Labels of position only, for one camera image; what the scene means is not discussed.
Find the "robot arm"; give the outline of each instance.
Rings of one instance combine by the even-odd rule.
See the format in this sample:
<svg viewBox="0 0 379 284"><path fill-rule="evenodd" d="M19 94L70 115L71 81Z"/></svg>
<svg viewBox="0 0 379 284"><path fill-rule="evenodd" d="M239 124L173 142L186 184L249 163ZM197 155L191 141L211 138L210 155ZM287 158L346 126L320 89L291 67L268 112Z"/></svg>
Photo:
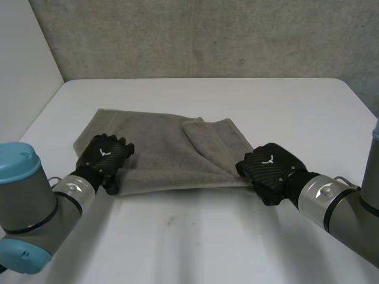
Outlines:
<svg viewBox="0 0 379 284"><path fill-rule="evenodd" d="M38 273L57 252L102 185L118 192L117 170L134 153L124 138L95 136L76 170L52 189L34 149L0 144L0 264L20 273Z"/></svg>
<svg viewBox="0 0 379 284"><path fill-rule="evenodd" d="M288 198L337 240L379 268L379 121L374 130L362 189L318 173L276 144L258 147L236 165L265 205Z"/></svg>

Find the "white logo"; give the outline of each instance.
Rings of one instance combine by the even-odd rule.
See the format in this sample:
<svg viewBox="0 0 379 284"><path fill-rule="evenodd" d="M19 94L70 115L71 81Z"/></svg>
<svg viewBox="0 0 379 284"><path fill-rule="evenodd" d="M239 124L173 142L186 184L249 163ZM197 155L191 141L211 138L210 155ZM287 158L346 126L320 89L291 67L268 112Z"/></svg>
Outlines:
<svg viewBox="0 0 379 284"><path fill-rule="evenodd" d="M271 159L269 159L267 162L262 162L262 164L273 164L274 163L274 155L271 155Z"/></svg>
<svg viewBox="0 0 379 284"><path fill-rule="evenodd" d="M109 152L109 153L104 153L104 152L101 150L101 148L100 148L100 154L101 154L101 157L104 157L104 156L110 155L110 154L112 154L112 153L111 153L111 152Z"/></svg>

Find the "folded towel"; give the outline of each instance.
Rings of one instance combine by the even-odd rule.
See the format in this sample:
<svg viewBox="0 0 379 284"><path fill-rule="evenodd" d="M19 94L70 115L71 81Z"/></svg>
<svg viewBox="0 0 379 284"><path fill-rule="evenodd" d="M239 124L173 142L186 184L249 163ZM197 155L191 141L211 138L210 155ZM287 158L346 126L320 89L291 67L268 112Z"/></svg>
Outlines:
<svg viewBox="0 0 379 284"><path fill-rule="evenodd" d="M171 114L99 109L73 147L79 157L97 134L115 134L135 145L118 171L120 195L193 188L251 192L235 164L253 148L230 119L204 122Z"/></svg>

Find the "white table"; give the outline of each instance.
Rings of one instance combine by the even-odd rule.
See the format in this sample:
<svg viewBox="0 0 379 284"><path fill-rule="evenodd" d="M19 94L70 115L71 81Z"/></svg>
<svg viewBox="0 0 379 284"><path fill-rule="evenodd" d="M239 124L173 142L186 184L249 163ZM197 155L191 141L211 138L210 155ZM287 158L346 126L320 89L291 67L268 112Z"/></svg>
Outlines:
<svg viewBox="0 0 379 284"><path fill-rule="evenodd" d="M74 80L21 141L48 176L73 170L72 144L98 108L231 118L254 146L276 142L309 170L361 184L376 119L336 79ZM379 270L288 201L215 190L115 199L99 191L53 261L1 283L377 283Z"/></svg>

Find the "towel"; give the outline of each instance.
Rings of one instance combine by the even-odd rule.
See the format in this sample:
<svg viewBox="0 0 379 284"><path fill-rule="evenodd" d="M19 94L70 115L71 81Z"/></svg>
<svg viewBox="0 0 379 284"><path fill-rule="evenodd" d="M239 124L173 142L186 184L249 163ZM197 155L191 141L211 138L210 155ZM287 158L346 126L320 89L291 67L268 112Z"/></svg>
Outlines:
<svg viewBox="0 0 379 284"><path fill-rule="evenodd" d="M74 143L76 155L102 133L135 145L135 154L117 174L119 195L194 188L252 191L235 164L253 148L230 119L204 122L172 114L99 109Z"/></svg>

